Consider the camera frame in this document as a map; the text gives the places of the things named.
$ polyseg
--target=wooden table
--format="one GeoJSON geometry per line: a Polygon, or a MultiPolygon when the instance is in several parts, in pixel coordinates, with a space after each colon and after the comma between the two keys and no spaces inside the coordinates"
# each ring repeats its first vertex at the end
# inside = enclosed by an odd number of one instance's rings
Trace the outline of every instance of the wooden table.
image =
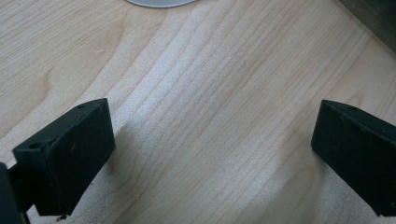
{"type": "Polygon", "coordinates": [[[396,55],[338,1],[0,8],[2,162],[74,105],[109,101],[116,152],[61,223],[396,223],[310,147],[324,98],[396,124],[396,55]]]}

